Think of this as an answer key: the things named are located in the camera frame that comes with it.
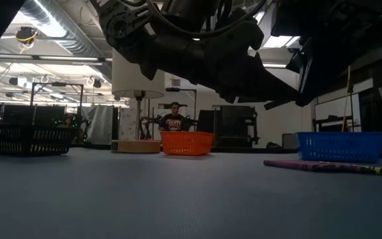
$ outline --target table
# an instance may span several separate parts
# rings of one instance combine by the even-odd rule
[[[297,155],[0,157],[0,238],[382,238],[382,177],[264,159]]]

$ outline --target black basket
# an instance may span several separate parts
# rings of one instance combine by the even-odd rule
[[[61,155],[69,151],[77,129],[0,125],[0,155]]]

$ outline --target white lamp shade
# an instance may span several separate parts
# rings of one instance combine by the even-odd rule
[[[113,49],[113,74],[111,77],[111,92],[115,96],[135,98],[145,91],[144,98],[153,99],[164,96],[164,72],[157,70],[153,80],[141,74],[138,64],[128,62]]]

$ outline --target blue basket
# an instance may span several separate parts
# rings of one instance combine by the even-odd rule
[[[376,163],[382,133],[297,133],[299,155],[308,161]]]

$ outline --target man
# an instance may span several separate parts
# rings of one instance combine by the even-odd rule
[[[170,105],[171,114],[165,115],[159,125],[160,131],[182,131],[184,116],[179,114],[179,103],[173,102]]]

